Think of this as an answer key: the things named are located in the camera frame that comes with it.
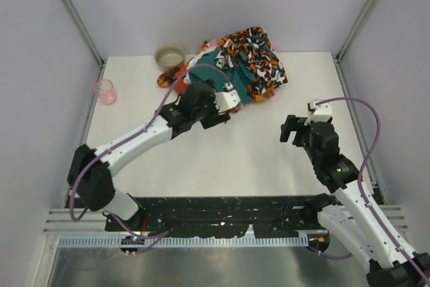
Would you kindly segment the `dark teal cloth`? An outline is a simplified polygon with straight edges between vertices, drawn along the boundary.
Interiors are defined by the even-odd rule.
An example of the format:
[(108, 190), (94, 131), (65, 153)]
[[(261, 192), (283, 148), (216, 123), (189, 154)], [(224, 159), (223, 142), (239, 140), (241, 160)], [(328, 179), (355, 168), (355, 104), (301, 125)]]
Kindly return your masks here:
[[(217, 67), (216, 57), (219, 52), (219, 49), (214, 49), (213, 51), (199, 53), (188, 62), (187, 70), (195, 65), (210, 65)], [(251, 72), (242, 62), (239, 62), (236, 67), (233, 67), (232, 69), (229, 69), (228, 67), (221, 67), (220, 69), (229, 78), (240, 97), (241, 103), (244, 105), (251, 103), (252, 97), (247, 93), (247, 87), (252, 84), (254, 73)], [(211, 79), (217, 92), (224, 90), (226, 79), (221, 73), (209, 67), (198, 67), (191, 72), (187, 72), (187, 74), (189, 75), (189, 80), (192, 83)]]

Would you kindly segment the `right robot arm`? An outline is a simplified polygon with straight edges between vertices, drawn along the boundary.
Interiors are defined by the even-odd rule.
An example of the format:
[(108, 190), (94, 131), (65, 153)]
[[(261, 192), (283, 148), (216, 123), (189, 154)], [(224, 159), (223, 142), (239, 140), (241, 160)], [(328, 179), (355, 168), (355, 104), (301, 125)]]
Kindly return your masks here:
[(309, 122), (289, 115), (280, 141), (296, 135), (314, 174), (329, 190), (308, 200), (308, 211), (349, 250), (363, 267), (369, 286), (428, 286), (429, 254), (418, 253), (382, 212), (359, 181), (357, 167), (341, 154), (330, 120)]

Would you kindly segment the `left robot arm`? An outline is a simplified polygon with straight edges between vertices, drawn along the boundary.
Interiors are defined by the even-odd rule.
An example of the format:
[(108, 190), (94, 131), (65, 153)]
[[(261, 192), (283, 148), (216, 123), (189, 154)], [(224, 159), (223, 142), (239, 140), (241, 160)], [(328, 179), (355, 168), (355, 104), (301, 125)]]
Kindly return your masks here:
[(208, 129), (229, 121), (230, 111), (239, 102), (232, 84), (216, 91), (211, 81), (199, 81), (189, 85), (175, 101), (164, 99), (148, 122), (124, 136), (96, 148), (79, 146), (67, 176), (71, 218), (82, 218), (75, 214), (75, 198), (80, 198), (85, 211), (101, 210), (121, 222), (133, 219), (141, 208), (130, 194), (115, 188), (114, 177), (147, 151), (189, 131), (196, 123)]

